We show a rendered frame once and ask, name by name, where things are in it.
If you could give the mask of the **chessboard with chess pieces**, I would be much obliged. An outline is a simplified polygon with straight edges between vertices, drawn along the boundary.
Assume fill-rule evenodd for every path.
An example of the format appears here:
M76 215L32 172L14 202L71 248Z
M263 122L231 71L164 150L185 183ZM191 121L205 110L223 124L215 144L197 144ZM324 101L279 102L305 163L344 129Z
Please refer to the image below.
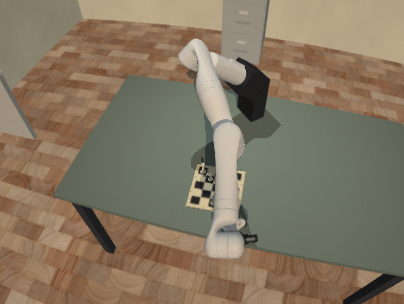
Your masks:
M215 194L214 187L215 187L216 167L205 165L204 166L204 169L206 170L205 174L200 173L201 169L202 169L201 164L197 164L186 206L213 211L214 206L211 205L210 202L212 201L212 196ZM210 173L212 174L213 181L208 181ZM240 209L245 172L237 170L237 175L239 186L239 209Z

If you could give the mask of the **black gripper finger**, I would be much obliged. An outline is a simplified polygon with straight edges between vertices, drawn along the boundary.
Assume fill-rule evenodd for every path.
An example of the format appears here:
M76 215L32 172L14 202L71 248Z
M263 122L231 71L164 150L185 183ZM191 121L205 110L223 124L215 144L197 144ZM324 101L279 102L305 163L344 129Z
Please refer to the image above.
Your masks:
M244 236L247 237L247 238L246 238L246 241L248 241L247 243L245 243L245 245L246 245L246 244L249 244L249 242L251 242L251 243L258 242L257 234L255 234L255 235L244 234ZM248 238L248 237L249 237L249 238Z

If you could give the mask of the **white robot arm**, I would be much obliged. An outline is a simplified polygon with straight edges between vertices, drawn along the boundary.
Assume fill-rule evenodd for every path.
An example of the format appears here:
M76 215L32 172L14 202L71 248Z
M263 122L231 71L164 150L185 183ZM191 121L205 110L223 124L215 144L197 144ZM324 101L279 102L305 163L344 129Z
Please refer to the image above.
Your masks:
M186 68L198 71L196 93L214 132L214 210L205 240L205 252L211 258L239 258L243 254L245 243L239 229L246 224L246 220L238 218L237 159L244 152L245 142L242 131L232 120L227 97L219 79L240 85L246 78L245 65L209 52L200 39L191 40L179 53L178 59ZM221 229L225 232L220 232Z

